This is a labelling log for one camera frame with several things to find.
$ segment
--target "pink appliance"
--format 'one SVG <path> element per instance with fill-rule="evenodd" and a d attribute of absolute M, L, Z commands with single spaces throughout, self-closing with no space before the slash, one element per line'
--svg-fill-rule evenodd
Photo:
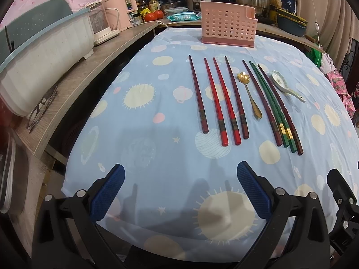
<path fill-rule="evenodd" d="M 116 8 L 119 12 L 118 28 L 120 31 L 126 30 L 132 27 L 133 24 L 133 12 L 137 11 L 136 0 L 102 0 L 105 8 Z M 117 11 L 106 11 L 108 21 L 112 30 L 116 29 L 117 25 Z"/>

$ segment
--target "green chopstick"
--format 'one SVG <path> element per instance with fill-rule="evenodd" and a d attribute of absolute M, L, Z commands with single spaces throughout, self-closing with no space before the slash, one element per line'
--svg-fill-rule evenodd
<path fill-rule="evenodd" d="M 254 65 L 252 62 L 250 62 L 250 64 L 251 64 L 254 72 L 256 73 L 264 92 L 266 93 L 266 96 L 269 100 L 269 103 L 271 105 L 273 113 L 276 113 L 275 118 L 276 118 L 276 121 L 278 124 L 279 131 L 282 136 L 284 147 L 290 146 L 291 152 L 295 153 L 297 151 L 296 144 L 294 142 L 294 139 L 290 139 L 287 136 L 286 130 L 287 130 L 287 128 L 289 128 L 289 124 L 287 123 L 287 121 L 284 117 L 284 114 L 277 103 L 277 100 L 275 99 L 275 97 L 274 97 L 272 91 L 270 90 L 269 86 L 267 85 L 267 83 L 264 81 L 264 78 L 262 77 L 261 73 L 257 69 L 256 65 Z"/>

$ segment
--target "gold spoon handle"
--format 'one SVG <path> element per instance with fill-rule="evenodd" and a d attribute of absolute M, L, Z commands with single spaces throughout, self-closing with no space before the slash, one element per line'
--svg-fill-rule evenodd
<path fill-rule="evenodd" d="M 258 108 L 257 104 L 254 102 L 249 90 L 248 90 L 248 87 L 247 87 L 247 84 L 245 84 L 245 89 L 247 90 L 247 93 L 248 93 L 248 96 L 249 96 L 249 99 L 251 101 L 251 104 L 252 104 L 252 108 L 253 108 L 253 112 L 255 114 L 255 116 L 259 119 L 262 118 L 262 113 L 261 113 L 261 110 Z"/>

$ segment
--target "perforated basket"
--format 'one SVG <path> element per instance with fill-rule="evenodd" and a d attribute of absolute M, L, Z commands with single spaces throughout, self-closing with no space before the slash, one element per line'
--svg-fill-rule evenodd
<path fill-rule="evenodd" d="M 253 7 L 201 2 L 201 11 L 203 43 L 254 47 L 258 20 Z"/>

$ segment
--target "silver bolt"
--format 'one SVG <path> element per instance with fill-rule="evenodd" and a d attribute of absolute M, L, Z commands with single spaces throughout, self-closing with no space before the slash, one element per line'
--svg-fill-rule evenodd
<path fill-rule="evenodd" d="M 283 188 L 277 188 L 275 192 L 280 196 L 285 194 L 285 190 Z"/>
<path fill-rule="evenodd" d="M 315 192 L 310 192 L 309 196 L 311 197 L 311 199 L 317 199 L 318 198 L 318 196 L 317 196 L 317 194 Z"/>
<path fill-rule="evenodd" d="M 86 194 L 85 190 L 79 190 L 79 191 L 77 191 L 76 196 L 77 197 L 84 197 L 85 194 Z"/>
<path fill-rule="evenodd" d="M 47 194 L 44 198 L 45 201 L 50 201 L 53 198 L 51 194 Z"/>

